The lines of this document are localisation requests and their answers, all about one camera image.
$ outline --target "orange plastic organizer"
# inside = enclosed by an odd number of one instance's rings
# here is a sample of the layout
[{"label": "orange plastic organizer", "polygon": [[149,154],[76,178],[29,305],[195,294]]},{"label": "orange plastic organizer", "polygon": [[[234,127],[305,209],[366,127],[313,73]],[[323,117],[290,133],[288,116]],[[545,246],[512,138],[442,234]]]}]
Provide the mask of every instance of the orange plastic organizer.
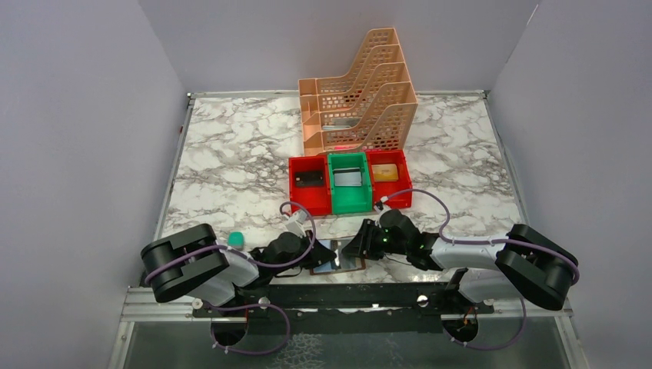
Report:
[{"label": "orange plastic organizer", "polygon": [[402,149],[417,97],[396,31],[369,31],[346,75],[300,80],[299,100],[306,156]]}]

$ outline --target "teal object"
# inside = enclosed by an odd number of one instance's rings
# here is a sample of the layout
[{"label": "teal object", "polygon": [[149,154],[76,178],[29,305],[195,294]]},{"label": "teal object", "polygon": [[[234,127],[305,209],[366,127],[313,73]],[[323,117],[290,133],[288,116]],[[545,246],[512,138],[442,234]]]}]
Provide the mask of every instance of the teal object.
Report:
[{"label": "teal object", "polygon": [[226,244],[231,246],[232,248],[237,248],[238,250],[242,250],[245,248],[245,236],[242,234],[242,232],[231,232],[228,235],[228,240],[226,241]]},{"label": "teal object", "polygon": [[[342,168],[360,168],[362,186],[336,186],[333,170]],[[331,179],[333,214],[371,211],[371,177],[369,174],[369,165],[367,164],[367,155],[364,152],[330,154],[328,156],[328,176]]]}]

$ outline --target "yellow object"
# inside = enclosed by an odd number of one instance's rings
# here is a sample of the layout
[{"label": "yellow object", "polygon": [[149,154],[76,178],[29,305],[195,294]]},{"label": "yellow object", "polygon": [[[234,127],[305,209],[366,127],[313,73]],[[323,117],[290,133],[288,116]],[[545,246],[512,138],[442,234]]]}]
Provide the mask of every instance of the yellow object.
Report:
[{"label": "yellow object", "polygon": [[398,169],[396,169],[396,164],[372,165],[371,171],[374,173],[374,181],[376,182],[398,181]]}]

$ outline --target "marble table top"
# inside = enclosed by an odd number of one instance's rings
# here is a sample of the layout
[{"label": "marble table top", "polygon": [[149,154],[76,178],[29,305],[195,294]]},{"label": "marble table top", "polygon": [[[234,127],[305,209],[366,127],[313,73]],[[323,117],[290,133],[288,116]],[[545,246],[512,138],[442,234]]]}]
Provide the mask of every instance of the marble table top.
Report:
[{"label": "marble table top", "polygon": [[[266,246],[284,227],[278,213],[288,200],[288,158],[302,156],[299,99],[198,98],[175,177],[163,236],[208,223],[225,242],[244,234],[245,249]],[[520,216],[494,131],[480,96],[422,95],[404,148],[414,188],[439,196],[451,210],[450,235],[505,233]],[[415,193],[401,210],[422,231],[436,231],[444,211]],[[355,234],[374,213],[331,215],[316,223],[318,237]],[[393,255],[404,261],[404,257]],[[363,271],[273,283],[446,281],[451,273],[419,271],[383,259]]]}]

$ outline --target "table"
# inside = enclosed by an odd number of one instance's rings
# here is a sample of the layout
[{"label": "table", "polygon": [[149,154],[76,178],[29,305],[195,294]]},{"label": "table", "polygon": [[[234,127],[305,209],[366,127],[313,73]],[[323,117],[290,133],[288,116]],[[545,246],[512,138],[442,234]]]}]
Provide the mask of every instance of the table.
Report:
[{"label": "table", "polygon": [[[278,206],[288,200],[288,158],[302,155],[298,97],[197,98],[187,129],[163,236],[208,223],[222,241],[241,231],[246,249],[267,246],[284,231]],[[521,220],[480,94],[420,95],[404,153],[413,187],[451,209],[449,234],[504,234]],[[403,212],[421,230],[434,231],[444,220],[443,209],[422,194]],[[318,237],[353,235],[369,217],[374,214],[319,218]],[[303,271],[272,283],[441,281],[450,275],[383,259],[368,261],[363,271]]]}]

